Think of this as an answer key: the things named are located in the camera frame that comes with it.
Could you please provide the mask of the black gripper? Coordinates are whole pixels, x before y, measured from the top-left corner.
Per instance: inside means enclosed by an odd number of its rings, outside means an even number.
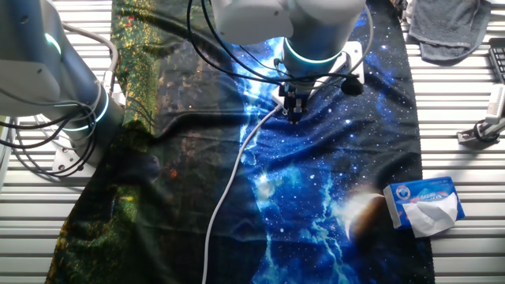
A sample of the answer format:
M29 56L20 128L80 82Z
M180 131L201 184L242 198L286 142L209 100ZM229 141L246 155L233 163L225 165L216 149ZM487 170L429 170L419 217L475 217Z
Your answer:
M290 124L298 124L306 112L309 101L309 91L294 87L291 84L282 84L278 90L282 106L286 110L286 117Z

